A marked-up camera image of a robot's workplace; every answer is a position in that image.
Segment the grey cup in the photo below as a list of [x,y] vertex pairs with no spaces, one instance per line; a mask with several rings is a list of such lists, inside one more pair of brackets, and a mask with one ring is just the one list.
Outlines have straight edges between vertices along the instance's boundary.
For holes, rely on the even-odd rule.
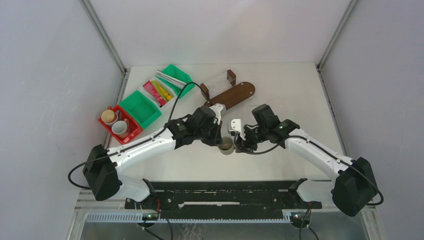
[[221,143],[217,145],[217,148],[223,155],[227,156],[234,152],[235,144],[231,137],[224,136]]

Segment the clear acrylic organizer rack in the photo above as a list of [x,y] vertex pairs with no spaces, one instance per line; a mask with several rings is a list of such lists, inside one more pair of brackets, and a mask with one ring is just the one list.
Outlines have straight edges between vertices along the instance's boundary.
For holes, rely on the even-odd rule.
[[234,87],[237,75],[231,70],[225,70],[200,84],[202,95],[208,101]]

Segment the pink printed white mug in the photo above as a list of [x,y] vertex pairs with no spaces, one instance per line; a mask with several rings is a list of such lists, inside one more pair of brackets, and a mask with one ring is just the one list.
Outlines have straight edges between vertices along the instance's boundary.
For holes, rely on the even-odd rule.
[[111,131],[113,134],[115,134],[118,138],[124,139],[126,138],[130,133],[129,128],[129,120],[125,118],[124,120],[118,120],[115,122],[112,127]]

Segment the brown ceramic cup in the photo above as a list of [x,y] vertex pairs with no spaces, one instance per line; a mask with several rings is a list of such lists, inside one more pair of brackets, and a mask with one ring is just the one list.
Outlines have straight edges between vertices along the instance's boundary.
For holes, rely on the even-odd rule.
[[118,120],[118,118],[119,115],[111,109],[104,110],[100,116],[100,120],[108,126],[113,125]]

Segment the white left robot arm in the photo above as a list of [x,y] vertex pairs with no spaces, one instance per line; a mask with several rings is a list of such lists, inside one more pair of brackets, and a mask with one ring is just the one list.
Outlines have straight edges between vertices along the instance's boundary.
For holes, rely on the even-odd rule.
[[135,200],[149,209],[157,196],[148,180],[135,179],[125,172],[158,154],[191,145],[194,141],[214,147],[222,142],[222,114],[225,105],[198,107],[193,114],[170,120],[158,131],[133,142],[105,149],[93,147],[84,163],[82,173],[96,201],[111,197]]

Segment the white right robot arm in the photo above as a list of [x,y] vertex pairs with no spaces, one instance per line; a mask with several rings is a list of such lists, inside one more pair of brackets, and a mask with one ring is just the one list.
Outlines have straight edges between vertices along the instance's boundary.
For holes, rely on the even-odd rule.
[[255,125],[240,119],[228,123],[238,151],[259,155],[258,144],[270,142],[272,149],[291,151],[322,171],[328,180],[298,180],[289,194],[289,203],[302,208],[308,202],[334,205],[347,216],[356,216],[366,206],[384,202],[372,166],[363,157],[353,159],[326,147],[290,119],[280,120],[271,107],[262,104],[252,110]]

